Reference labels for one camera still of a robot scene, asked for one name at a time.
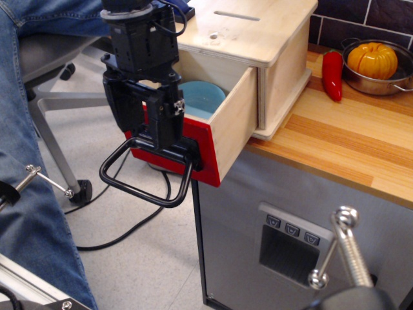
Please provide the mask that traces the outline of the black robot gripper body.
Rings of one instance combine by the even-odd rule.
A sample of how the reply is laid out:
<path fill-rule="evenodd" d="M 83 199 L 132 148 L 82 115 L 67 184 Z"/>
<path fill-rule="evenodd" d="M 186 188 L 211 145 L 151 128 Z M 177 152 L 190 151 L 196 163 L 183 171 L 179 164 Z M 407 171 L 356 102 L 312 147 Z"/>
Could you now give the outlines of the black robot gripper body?
<path fill-rule="evenodd" d="M 101 58 L 107 68 L 138 82 L 159 83 L 171 97 L 179 97 L 180 76 L 174 11 L 167 1 L 103 1 L 101 19 L 110 28 L 112 53 Z"/>

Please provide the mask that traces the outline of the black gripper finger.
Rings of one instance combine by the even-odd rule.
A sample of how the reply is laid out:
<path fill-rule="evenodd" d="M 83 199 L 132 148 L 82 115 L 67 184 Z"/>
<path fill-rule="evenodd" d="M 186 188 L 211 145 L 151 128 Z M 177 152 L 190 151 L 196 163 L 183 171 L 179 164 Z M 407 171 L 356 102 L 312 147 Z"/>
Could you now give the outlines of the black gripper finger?
<path fill-rule="evenodd" d="M 165 149 L 181 139 L 185 100 L 178 84 L 161 85 L 146 100 L 146 107 L 155 150 Z"/>
<path fill-rule="evenodd" d="M 103 76 L 103 85 L 117 126 L 122 132 L 139 133 L 144 123 L 142 101 L 120 79 Z"/>

